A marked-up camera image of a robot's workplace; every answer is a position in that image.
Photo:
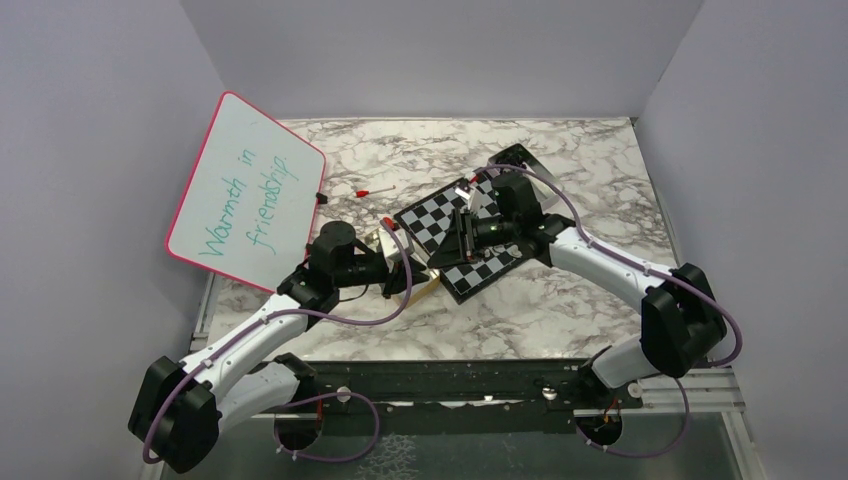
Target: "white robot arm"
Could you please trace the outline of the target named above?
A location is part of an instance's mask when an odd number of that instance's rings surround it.
[[[428,281],[424,265],[408,258],[406,234],[390,236],[392,245],[377,252],[356,239],[344,222],[324,225],[308,246],[306,263],[277,288],[258,312],[214,344],[179,362],[162,357],[147,370],[129,421],[145,444],[145,461],[165,460],[177,473],[202,460],[218,436],[268,408],[289,403],[305,377],[314,371],[293,355],[278,357],[249,374],[277,347],[306,332],[321,318],[356,325],[377,325],[396,317],[360,322],[329,315],[339,302],[339,288],[381,284],[382,293],[407,290]],[[155,451],[159,457],[150,457]]]
[[[601,397],[657,373],[679,378],[726,335],[714,302],[704,301],[713,295],[699,268],[649,263],[594,239],[573,220],[543,213],[531,182],[519,173],[501,173],[492,186],[500,215],[478,218],[471,209],[454,210],[428,266],[472,263],[490,247],[514,244],[522,256],[584,277],[640,312],[639,337],[599,352],[581,369],[587,396]]]

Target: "checkerboard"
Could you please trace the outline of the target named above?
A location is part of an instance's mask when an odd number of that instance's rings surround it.
[[[445,238],[454,208],[464,205],[463,198],[455,191],[461,180],[451,182],[394,216],[398,224],[430,255]],[[498,205],[495,203],[491,177],[486,173],[478,175],[474,186],[483,194],[480,209],[477,211],[478,216],[486,218],[497,214]],[[491,257],[472,265],[460,265],[440,271],[442,284],[457,303],[468,300],[524,262],[523,259],[507,253],[506,249],[499,252],[492,252]]]

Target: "whiteboard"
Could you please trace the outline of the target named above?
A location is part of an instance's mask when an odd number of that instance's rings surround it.
[[[225,92],[165,240],[182,260],[275,290],[306,254],[324,154]]]

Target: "white marble tabletop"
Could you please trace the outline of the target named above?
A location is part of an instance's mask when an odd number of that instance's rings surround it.
[[[522,143],[565,187],[587,230],[653,262],[673,265],[671,247],[628,119],[562,121],[283,121],[327,156],[315,232],[344,220],[362,235],[379,219],[451,180],[468,177],[498,151]],[[359,189],[397,185],[357,199]],[[569,216],[558,205],[550,211]],[[289,272],[280,272],[280,278]],[[342,297],[358,294],[345,289]],[[253,314],[267,294],[224,280],[209,330],[213,342]],[[395,308],[378,289],[333,313],[381,318]],[[529,261],[457,305],[444,287],[378,327],[322,321],[270,357],[306,360],[427,360],[588,357],[639,332],[622,301],[571,273]]]

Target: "white wall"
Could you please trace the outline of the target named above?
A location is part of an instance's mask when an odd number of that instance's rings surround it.
[[[0,8],[0,478],[138,478],[204,274],[163,240],[223,88],[179,4]]]
[[[635,116],[701,0],[182,0],[282,118]]]
[[[848,3],[706,0],[637,124],[682,258],[746,333],[774,479],[848,456]]]

